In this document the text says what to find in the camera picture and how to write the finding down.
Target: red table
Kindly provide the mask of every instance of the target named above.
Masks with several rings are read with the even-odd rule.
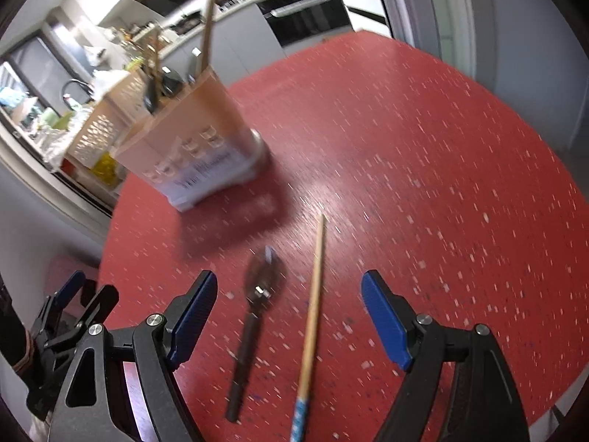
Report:
[[[441,323],[488,324],[528,422],[579,375],[589,360],[589,213],[516,113],[441,61],[366,32],[275,63],[230,92],[269,144],[272,167],[184,214],[129,177],[100,269],[100,282],[120,292],[113,328],[162,310],[202,269],[217,274],[217,303],[176,372],[208,441],[288,439],[320,210],[328,235],[308,442],[372,440],[401,383],[359,296],[368,269]],[[266,314],[242,424],[233,425],[223,413],[246,310],[243,271],[264,244],[285,261],[286,286]],[[440,403],[450,382],[445,371]],[[434,424],[442,415],[437,403]]]

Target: speckled table surface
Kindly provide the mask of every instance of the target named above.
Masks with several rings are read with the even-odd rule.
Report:
[[[308,442],[372,440],[401,384],[359,296],[368,269],[417,312],[455,327],[488,324],[528,422],[578,376],[589,361],[589,213],[516,113],[444,63],[366,32],[282,60],[230,92],[272,166],[183,214],[130,176],[100,268],[100,282],[120,292],[113,328],[163,309],[202,269],[217,274],[217,303],[176,372],[207,441],[288,439],[320,210],[328,235]],[[234,425],[223,414],[246,310],[241,284],[250,250],[264,244],[284,260],[286,283],[266,313]],[[443,417],[447,369],[425,440]],[[131,372],[130,384],[138,400]]]

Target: kitchen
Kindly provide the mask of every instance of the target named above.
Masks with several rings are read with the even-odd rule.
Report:
[[[67,91],[64,85],[70,79],[95,85],[95,70],[129,69],[141,56],[140,48],[152,41],[156,26],[161,29],[163,70],[174,70],[186,81],[190,60],[200,54],[206,3],[58,0],[44,9],[37,26],[0,50],[2,86],[26,96],[7,98],[6,105],[0,101],[0,120],[45,168],[108,214],[116,205],[124,171],[114,171],[109,161],[102,168],[87,168],[67,153],[51,166],[39,128],[48,132],[67,127],[63,120],[72,104],[91,98],[79,84],[69,84]],[[223,84],[231,85],[344,32],[369,29],[390,37],[384,14],[381,0],[217,0],[211,66]]]

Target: spoon handle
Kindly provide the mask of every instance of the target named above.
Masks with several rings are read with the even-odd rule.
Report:
[[[253,312],[246,316],[243,332],[241,333],[241,344],[237,352],[233,380],[229,388],[229,402],[225,411],[225,418],[229,422],[237,422],[243,393],[250,377],[251,365],[254,360],[255,349],[258,337],[260,336],[261,317]]]

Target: oven handle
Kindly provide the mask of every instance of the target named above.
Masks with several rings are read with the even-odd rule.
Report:
[[[266,18],[282,18],[285,16],[289,16],[291,14],[295,14],[298,13],[299,11],[303,11],[306,10],[307,8],[311,8],[313,6],[318,6],[320,4],[323,3],[327,3],[328,1],[331,0],[301,0],[301,1],[296,1],[294,3],[288,4],[286,6],[283,6],[281,8],[276,8],[275,10],[272,10],[269,13],[266,13],[264,15],[264,17]]]

